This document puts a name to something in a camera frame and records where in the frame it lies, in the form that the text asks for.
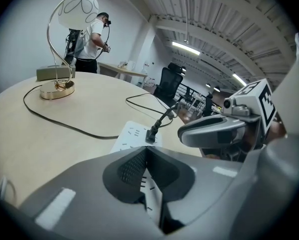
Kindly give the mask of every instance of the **gold lamp base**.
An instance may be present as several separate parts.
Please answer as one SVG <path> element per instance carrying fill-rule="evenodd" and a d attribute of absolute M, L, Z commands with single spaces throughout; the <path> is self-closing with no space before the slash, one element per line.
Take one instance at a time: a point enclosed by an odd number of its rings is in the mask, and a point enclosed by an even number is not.
<path fill-rule="evenodd" d="M 66 97 L 75 91 L 73 81 L 66 83 L 66 80 L 51 81 L 40 87 L 40 96 L 45 100 L 55 100 Z"/>

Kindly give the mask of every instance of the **table lamp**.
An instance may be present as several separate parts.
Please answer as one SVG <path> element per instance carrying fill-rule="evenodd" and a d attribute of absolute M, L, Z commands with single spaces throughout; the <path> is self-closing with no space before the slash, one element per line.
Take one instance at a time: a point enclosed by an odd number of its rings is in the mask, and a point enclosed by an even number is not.
<path fill-rule="evenodd" d="M 68 67 L 69 78 L 66 80 L 58 80 L 56 72 L 56 80 L 43 84 L 40 88 L 40 96 L 46 100 L 66 97 L 75 90 L 74 82 L 71 81 L 72 68 L 55 50 L 50 39 L 51 20 L 57 10 L 58 21 L 64 27 L 73 30 L 85 30 L 96 19 L 99 13 L 99 3 L 97 0 L 63 0 L 51 14 L 47 24 L 47 42 L 51 52 L 56 54 Z"/>

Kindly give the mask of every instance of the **desk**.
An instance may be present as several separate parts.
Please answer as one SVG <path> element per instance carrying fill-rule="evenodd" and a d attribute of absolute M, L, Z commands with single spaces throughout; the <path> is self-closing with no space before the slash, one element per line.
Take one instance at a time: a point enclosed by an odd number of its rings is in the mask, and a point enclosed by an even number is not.
<path fill-rule="evenodd" d="M 102 71 L 101 68 L 105 68 L 107 70 L 111 70 L 111 71 L 116 72 L 117 75 L 115 76 L 115 78 L 118 78 L 118 79 L 121 79 L 121 80 L 125 80 L 126 76 L 133 76 L 133 77 L 143 78 L 143 82 L 141 83 L 141 86 L 140 86 L 141 88 L 143 88 L 144 83 L 146 81 L 146 77 L 147 77 L 146 74 L 133 72 L 133 71 L 127 70 L 126 68 L 120 68 L 120 67 L 117 67 L 114 64 L 107 64 L 107 63 L 98 62 L 98 65 L 99 65 L 99 69 L 101 71 Z"/>
<path fill-rule="evenodd" d="M 213 112 L 215 112 L 216 114 L 221 114 L 221 111 L 218 109 L 218 108 L 216 108 L 215 106 L 211 106 L 211 110 L 213 111 Z"/>
<path fill-rule="evenodd" d="M 46 117 L 102 136 L 119 135 L 127 121 L 151 127 L 161 116 L 126 104 L 125 98 L 147 93 L 126 81 L 85 72 L 76 72 L 73 81 L 76 90 L 67 97 L 44 100 L 37 88 L 27 96 L 26 103 Z M 37 188 L 76 163 L 107 155 L 116 141 L 95 139 L 31 114 L 23 104 L 23 96 L 46 82 L 36 82 L 33 77 L 0 94 L 0 179 L 5 175 L 10 181 L 6 200 L 16 207 Z M 150 94 L 133 102 L 165 111 Z M 163 120 L 163 124 L 168 122 L 168 118 Z M 180 142 L 177 131 L 183 125 L 175 118 L 159 130 L 163 147 L 201 157 L 198 148 Z"/>
<path fill-rule="evenodd" d="M 194 106 L 194 104 L 195 104 L 196 101 L 199 101 L 199 102 L 201 102 L 201 103 L 205 103 L 205 100 L 202 99 L 202 98 L 201 98 L 200 96 L 198 96 L 197 94 L 194 94 L 193 97 L 194 97 L 194 101 L 193 101 L 193 103 L 190 105 L 190 107 L 189 107 L 188 110 L 190 110 L 191 107 Z"/>

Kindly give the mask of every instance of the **white t-shirt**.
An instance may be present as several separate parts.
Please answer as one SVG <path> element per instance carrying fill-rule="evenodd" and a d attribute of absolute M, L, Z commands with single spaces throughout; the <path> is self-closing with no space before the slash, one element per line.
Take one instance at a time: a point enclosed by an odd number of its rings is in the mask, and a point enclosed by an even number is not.
<path fill-rule="evenodd" d="M 104 23 L 100 19 L 95 19 L 95 21 L 86 29 L 85 35 L 84 35 L 84 49 L 77 55 L 78 58 L 81 59 L 91 59 L 94 60 L 97 57 L 98 47 L 93 43 L 91 40 L 92 33 L 97 33 L 99 35 L 102 35 L 102 31 L 104 28 Z"/>

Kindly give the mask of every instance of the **camera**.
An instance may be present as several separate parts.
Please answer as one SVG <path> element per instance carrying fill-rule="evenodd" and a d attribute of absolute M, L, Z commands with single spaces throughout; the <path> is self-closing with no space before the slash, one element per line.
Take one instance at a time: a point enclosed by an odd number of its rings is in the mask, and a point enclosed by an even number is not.
<path fill-rule="evenodd" d="M 112 22 L 110 20 L 107 20 L 106 24 L 104 24 L 104 28 L 108 28 Z"/>

